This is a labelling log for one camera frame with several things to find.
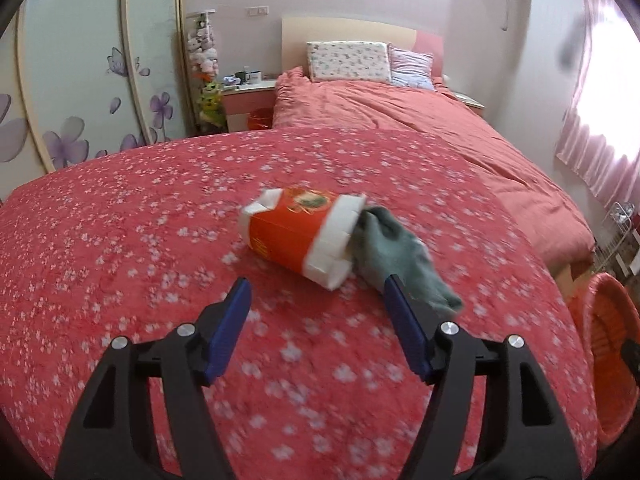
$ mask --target pink curtain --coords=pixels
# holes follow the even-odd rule
[[[640,203],[640,41],[614,0],[584,0],[582,63],[556,156],[594,196]]]

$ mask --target red duvet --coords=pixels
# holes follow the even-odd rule
[[[593,235],[569,196],[444,86],[436,88],[312,83],[295,68],[278,79],[273,127],[384,128],[437,135],[496,194],[552,272],[590,261]]]
[[[294,128],[92,160],[26,184],[0,208],[0,406],[47,471],[113,337],[162,337],[246,276],[252,310],[227,373],[205,391],[239,479],[398,476],[430,388],[408,370],[379,295],[353,276],[323,290],[238,234],[241,206],[265,187],[295,185],[388,207],[430,248],[469,332],[521,334],[590,470],[595,404],[570,314],[468,164],[434,136]],[[476,450],[480,384],[463,468]],[[152,395],[160,454],[175,471],[157,383]]]

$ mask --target pillow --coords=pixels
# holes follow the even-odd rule
[[[391,83],[388,46],[377,41],[309,41],[311,81],[338,79]]]
[[[393,86],[435,90],[431,80],[431,67],[433,66],[431,54],[418,54],[389,45],[389,59]]]

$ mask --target plush toy rack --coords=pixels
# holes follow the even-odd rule
[[[185,16],[185,53],[189,70],[189,95],[194,122],[200,134],[228,131],[222,103],[222,85],[218,77],[218,50],[210,17],[215,9],[201,10]]]

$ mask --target bedside table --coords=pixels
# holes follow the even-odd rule
[[[484,105],[481,105],[475,99],[472,99],[468,95],[461,94],[460,92],[452,91],[452,94],[456,96],[456,99],[458,99],[458,101],[460,101],[461,103],[464,103],[466,107],[469,108],[469,110],[471,110],[477,116],[480,116],[480,117],[484,116]]]
[[[258,108],[273,108],[276,104],[276,81],[238,85],[222,92],[226,122],[230,132],[247,130],[247,117]]]

